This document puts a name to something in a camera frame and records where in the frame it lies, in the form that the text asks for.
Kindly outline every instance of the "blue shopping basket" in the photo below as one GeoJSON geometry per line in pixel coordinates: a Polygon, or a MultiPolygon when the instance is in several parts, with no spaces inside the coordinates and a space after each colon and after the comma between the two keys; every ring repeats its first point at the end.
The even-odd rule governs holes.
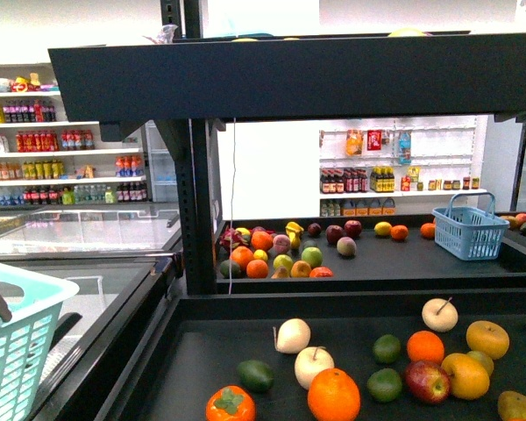
{"type": "Polygon", "coordinates": [[[435,208],[435,242],[461,260],[491,260],[499,256],[508,221],[495,216],[494,195],[489,192],[454,195],[447,208],[435,208]],[[460,196],[489,195],[487,210],[454,206],[460,196]]]}

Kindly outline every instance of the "fruit stem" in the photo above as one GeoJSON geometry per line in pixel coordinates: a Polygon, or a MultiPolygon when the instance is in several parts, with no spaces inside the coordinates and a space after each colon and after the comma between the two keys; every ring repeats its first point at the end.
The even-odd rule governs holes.
{"type": "Polygon", "coordinates": [[[448,299],[446,300],[446,302],[445,302],[444,304],[442,304],[442,307],[440,307],[440,308],[437,310],[437,313],[436,313],[437,316],[440,314],[440,311],[442,311],[442,309],[443,309],[444,307],[446,307],[446,304],[448,304],[451,300],[452,300],[452,297],[448,298],[448,299]]]}
{"type": "Polygon", "coordinates": [[[317,350],[318,349],[325,349],[325,346],[316,346],[316,350],[314,351],[314,355],[312,356],[312,361],[316,360],[317,350]]]}

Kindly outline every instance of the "banana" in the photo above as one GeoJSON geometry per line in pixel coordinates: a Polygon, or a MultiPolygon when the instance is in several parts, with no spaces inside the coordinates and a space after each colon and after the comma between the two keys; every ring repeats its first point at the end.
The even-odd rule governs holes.
{"type": "Polygon", "coordinates": [[[299,226],[296,222],[289,222],[286,227],[286,232],[288,237],[290,238],[290,248],[293,248],[295,250],[300,248],[300,237],[302,236],[302,233],[304,232],[304,229],[299,226]]]}

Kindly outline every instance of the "white pear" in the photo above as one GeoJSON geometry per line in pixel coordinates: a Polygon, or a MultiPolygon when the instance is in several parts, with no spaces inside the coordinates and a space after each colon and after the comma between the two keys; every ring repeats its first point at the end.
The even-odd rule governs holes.
{"type": "Polygon", "coordinates": [[[306,390],[318,373],[326,368],[334,368],[335,364],[330,353],[322,346],[309,346],[302,349],[295,361],[296,380],[306,390]]]}
{"type": "Polygon", "coordinates": [[[423,306],[423,322],[435,332],[448,332],[458,322],[458,311],[450,300],[433,298],[423,306]]]}
{"type": "Polygon", "coordinates": [[[280,353],[299,353],[308,346],[309,326],[300,318],[291,318],[279,328],[279,333],[274,331],[274,349],[280,353]]]}

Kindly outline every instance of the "lemon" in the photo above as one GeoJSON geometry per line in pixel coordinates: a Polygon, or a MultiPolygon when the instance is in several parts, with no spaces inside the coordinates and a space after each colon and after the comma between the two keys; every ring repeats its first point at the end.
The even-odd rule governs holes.
{"type": "Polygon", "coordinates": [[[374,232],[379,237],[388,237],[392,230],[392,225],[389,222],[379,222],[374,227],[374,232]]]}
{"type": "Polygon", "coordinates": [[[265,251],[263,250],[255,250],[255,252],[253,253],[253,258],[256,260],[263,260],[263,261],[267,261],[269,259],[267,256],[267,253],[265,253],[265,251]]]}
{"type": "Polygon", "coordinates": [[[383,368],[370,376],[366,387],[374,400],[388,403],[397,399],[402,393],[403,382],[393,368],[383,368]]]}

